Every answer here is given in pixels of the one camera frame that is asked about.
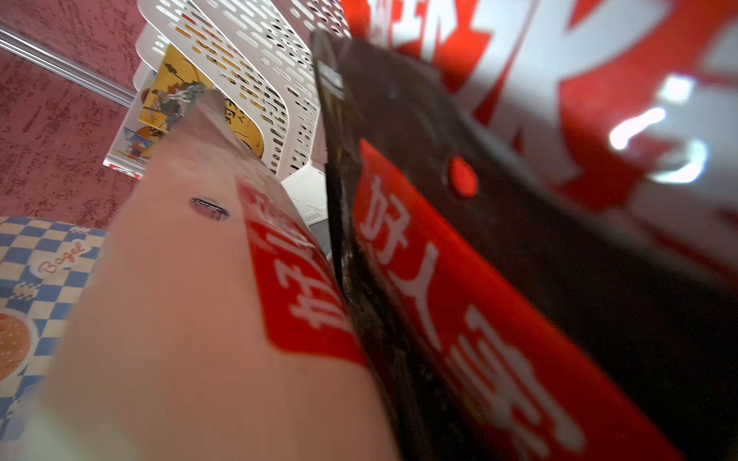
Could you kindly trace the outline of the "black red condiment packet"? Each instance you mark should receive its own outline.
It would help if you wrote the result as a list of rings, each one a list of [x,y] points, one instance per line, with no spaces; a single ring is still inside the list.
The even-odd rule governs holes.
[[[735,277],[559,200],[424,65],[311,55],[332,265],[403,459],[736,459]]]

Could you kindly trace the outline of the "clear brown condiment packet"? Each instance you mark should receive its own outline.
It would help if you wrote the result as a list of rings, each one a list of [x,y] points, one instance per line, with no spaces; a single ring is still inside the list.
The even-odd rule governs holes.
[[[72,309],[29,460],[397,460],[336,279],[209,90],[157,144]]]

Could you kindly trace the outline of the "orange red condiment packet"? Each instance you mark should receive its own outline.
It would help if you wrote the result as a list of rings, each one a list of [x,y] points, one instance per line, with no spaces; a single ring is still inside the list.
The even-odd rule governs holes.
[[[733,1],[346,1],[596,219],[737,272]]]

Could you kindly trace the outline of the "checkered paper bag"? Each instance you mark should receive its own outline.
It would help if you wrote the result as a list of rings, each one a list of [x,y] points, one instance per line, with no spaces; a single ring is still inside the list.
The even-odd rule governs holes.
[[[38,388],[93,273],[104,230],[1,218],[1,457],[17,457]]]

